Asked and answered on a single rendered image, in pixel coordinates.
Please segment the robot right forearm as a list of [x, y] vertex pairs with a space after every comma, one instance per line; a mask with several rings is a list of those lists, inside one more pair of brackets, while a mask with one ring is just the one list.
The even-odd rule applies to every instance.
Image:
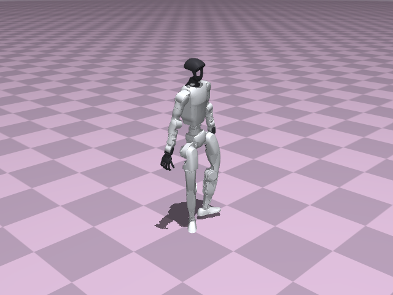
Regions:
[[166, 142], [166, 147], [165, 147], [165, 151], [166, 152], [171, 152], [171, 148], [173, 148], [176, 145], [176, 137], [178, 134], [178, 130], [175, 129], [176, 128], [176, 121], [172, 120], [169, 124], [168, 127], [168, 140]]

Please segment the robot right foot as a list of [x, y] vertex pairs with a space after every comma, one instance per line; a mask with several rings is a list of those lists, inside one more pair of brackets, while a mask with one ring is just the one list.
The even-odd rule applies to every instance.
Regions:
[[190, 218], [189, 218], [188, 231], [190, 233], [195, 233], [197, 231], [196, 229], [197, 229], [196, 219], [194, 221], [193, 221], [193, 219], [191, 219], [191, 221], [190, 221]]

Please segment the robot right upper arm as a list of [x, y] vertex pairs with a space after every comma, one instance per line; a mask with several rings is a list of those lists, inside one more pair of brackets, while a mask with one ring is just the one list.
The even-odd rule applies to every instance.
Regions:
[[179, 118], [182, 115], [184, 106], [189, 101], [189, 96], [190, 96], [190, 92], [188, 92], [187, 90], [183, 90], [181, 92], [178, 92], [175, 97], [175, 105], [174, 105], [171, 121], [172, 120], [176, 121], [176, 128], [182, 127], [182, 120], [180, 120]]

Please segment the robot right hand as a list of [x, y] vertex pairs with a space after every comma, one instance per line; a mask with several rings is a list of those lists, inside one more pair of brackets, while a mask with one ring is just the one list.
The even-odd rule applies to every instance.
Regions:
[[[171, 171], [171, 169], [169, 168], [170, 164], [174, 168], [174, 165], [173, 165], [173, 163], [171, 161], [172, 160], [171, 155], [173, 154], [173, 151], [174, 151], [173, 147], [171, 148], [171, 152], [170, 153], [165, 151], [165, 155], [161, 159], [161, 164], [160, 165], [163, 166], [163, 168], [165, 168], [166, 170], [169, 170], [169, 171]], [[167, 168], [167, 166], [168, 166], [168, 168]]]

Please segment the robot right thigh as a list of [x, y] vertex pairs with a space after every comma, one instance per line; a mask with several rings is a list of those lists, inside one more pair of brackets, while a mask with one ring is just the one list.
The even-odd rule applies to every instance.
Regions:
[[193, 191], [193, 193], [197, 192], [197, 183], [196, 180], [196, 170], [198, 169], [198, 152], [197, 149], [194, 148], [194, 144], [192, 141], [188, 141], [186, 145], [182, 146], [180, 149], [181, 157], [187, 159], [183, 165], [183, 169], [185, 171], [185, 179], [186, 179], [186, 188], [187, 192]]

